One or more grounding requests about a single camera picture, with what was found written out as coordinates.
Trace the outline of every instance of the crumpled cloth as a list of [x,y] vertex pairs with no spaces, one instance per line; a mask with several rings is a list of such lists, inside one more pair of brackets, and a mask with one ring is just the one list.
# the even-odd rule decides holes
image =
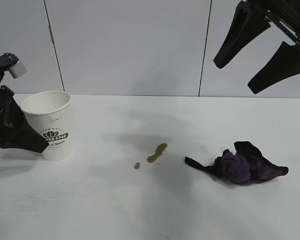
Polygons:
[[268,161],[249,141],[237,141],[234,147],[235,155],[227,149],[212,166],[203,166],[189,157],[185,157],[184,161],[195,169],[218,178],[225,177],[237,185],[261,184],[288,174],[286,166],[277,166]]

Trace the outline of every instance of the white wall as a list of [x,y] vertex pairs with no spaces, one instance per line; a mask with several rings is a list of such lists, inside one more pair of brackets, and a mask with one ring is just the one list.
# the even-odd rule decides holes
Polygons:
[[198,96],[210,0],[47,0],[65,90]]
[[226,67],[213,62],[229,31],[239,0],[213,0],[204,59],[201,96],[300,98],[300,75],[285,79],[254,95],[247,84],[279,48],[282,41],[292,44],[272,26],[246,46]]
[[62,90],[43,0],[0,0],[0,55],[16,54],[27,69],[20,78],[7,72],[2,84],[16,93]]

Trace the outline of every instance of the cup rim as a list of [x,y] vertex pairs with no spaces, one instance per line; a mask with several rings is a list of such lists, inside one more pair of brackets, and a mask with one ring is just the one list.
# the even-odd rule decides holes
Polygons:
[[[57,109],[55,109],[55,110],[53,110],[53,111],[49,111],[49,112],[31,112],[31,111],[27,111],[27,110],[24,110],[24,109],[23,109],[23,104],[24,104],[26,101],[29,101],[29,100],[31,100],[31,98],[34,98],[34,97],[36,97],[36,96],[38,96],[38,95],[46,94],[46,93],[62,93],[62,94],[65,94],[65,95],[67,95],[67,96],[69,97],[69,101],[68,101],[65,105],[63,105],[63,106],[61,106],[61,107],[59,107],[59,108],[57,108]],[[67,93],[67,92],[65,92],[65,91],[50,90],[50,91],[42,91],[42,92],[38,92],[38,93],[32,94],[31,96],[28,96],[26,99],[24,99],[24,100],[21,102],[20,108],[21,108],[21,110],[22,110],[25,114],[28,114],[28,115],[34,115],[34,116],[43,116],[43,115],[54,114],[54,113],[56,113],[56,112],[59,112],[59,111],[65,109],[66,107],[69,106],[70,102],[71,102],[71,95],[70,95],[69,93]]]

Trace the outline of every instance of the cup logo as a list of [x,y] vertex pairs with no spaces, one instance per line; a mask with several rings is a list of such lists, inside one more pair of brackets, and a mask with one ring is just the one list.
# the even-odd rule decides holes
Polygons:
[[44,133],[43,136],[45,138],[51,138],[51,137],[57,136],[58,133],[59,133],[58,131],[48,131],[47,133]]
[[63,143],[65,143],[66,138],[69,136],[68,132],[64,132],[59,128],[44,129],[40,132],[40,134],[49,143],[48,148],[50,149],[60,147]]

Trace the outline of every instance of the green logo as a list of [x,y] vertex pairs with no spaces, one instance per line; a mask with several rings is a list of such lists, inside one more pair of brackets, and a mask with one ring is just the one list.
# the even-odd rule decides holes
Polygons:
[[62,139],[66,139],[69,136],[69,133],[63,133],[58,135],[59,132],[58,131],[48,131],[46,133],[43,134],[45,140],[47,140],[48,142],[53,142],[53,141],[58,141],[58,140],[62,140]]

